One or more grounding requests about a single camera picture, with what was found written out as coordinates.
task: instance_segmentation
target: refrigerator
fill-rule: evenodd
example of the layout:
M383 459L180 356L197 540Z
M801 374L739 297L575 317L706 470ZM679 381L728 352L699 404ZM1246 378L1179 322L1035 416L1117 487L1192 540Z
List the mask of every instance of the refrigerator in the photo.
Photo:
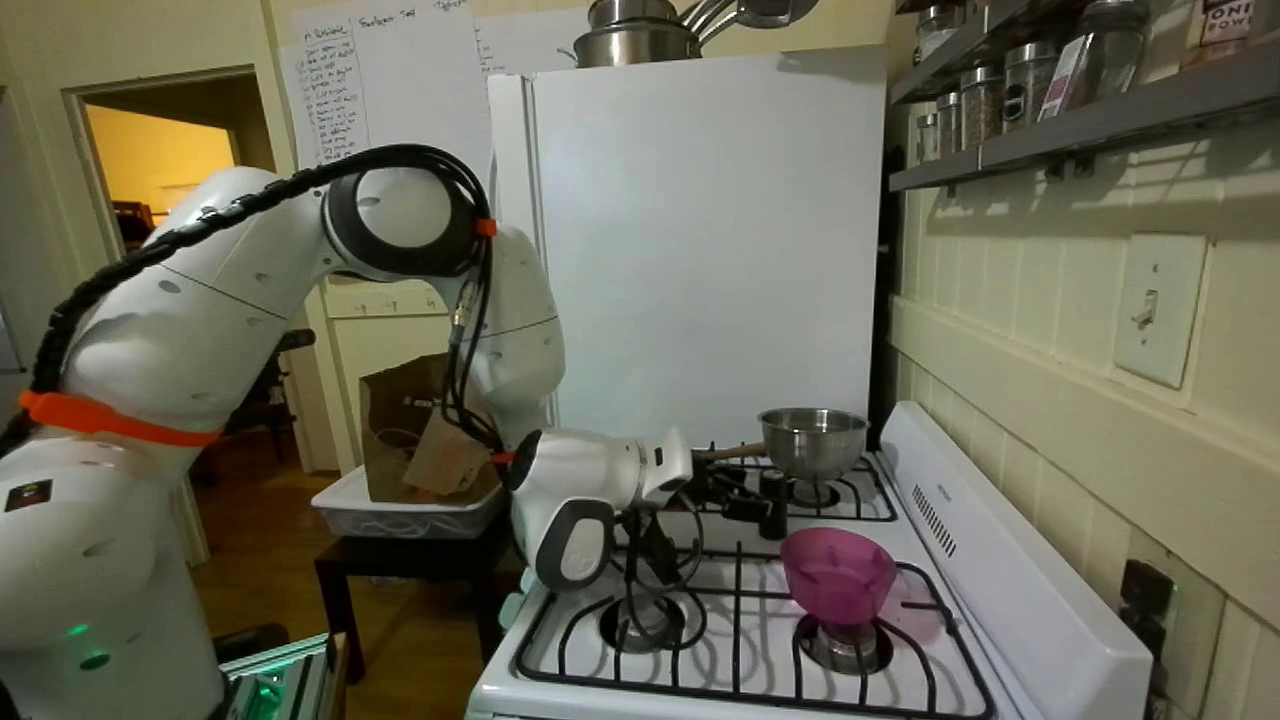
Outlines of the refrigerator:
M494 78L494 195L566 325L558 426L753 445L867 414L886 52Z

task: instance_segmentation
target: stove burner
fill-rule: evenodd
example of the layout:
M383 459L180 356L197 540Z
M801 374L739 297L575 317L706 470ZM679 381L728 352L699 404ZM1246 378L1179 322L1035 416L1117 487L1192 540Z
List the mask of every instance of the stove burner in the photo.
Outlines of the stove burner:
M679 650L683 613L667 598L620 598L602 613L602 637L615 652Z
M791 478L791 503L797 509L836 509L842 491L831 487L831 482Z
M813 616L801 616L797 643L808 662L843 678L871 678L886 672L893 662L893 642L881 626L823 627Z

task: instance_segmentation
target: gas stove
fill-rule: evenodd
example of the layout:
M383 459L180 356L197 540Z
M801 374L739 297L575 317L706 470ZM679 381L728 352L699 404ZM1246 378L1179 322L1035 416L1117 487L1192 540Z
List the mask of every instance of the gas stove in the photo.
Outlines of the gas stove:
M781 521L762 509L768 459L717 459L651 518L677 579L620 553L594 588L527 586L468 716L1142 716L1147 652L968 456L918 404L881 445ZM804 616L781 566L797 529L896 559L877 626Z

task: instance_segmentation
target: cardboard box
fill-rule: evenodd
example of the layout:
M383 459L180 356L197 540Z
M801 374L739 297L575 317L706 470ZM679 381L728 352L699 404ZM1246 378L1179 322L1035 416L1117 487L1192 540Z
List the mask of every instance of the cardboard box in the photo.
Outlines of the cardboard box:
M450 356L421 356L361 381L373 502L478 503L499 487L494 453L443 420Z

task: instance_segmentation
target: metal shelf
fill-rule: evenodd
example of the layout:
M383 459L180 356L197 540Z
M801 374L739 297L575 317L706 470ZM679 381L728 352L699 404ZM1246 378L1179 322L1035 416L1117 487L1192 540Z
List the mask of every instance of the metal shelf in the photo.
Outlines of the metal shelf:
M890 176L893 193L955 186L972 176L1055 163L1117 149L1188 140L1203 129L1233 129L1280 115L1280 43L1257 43L1217 64L1192 64L1179 78L1142 83L1125 95L1074 108L1055 119L994 135L978 153L918 163Z

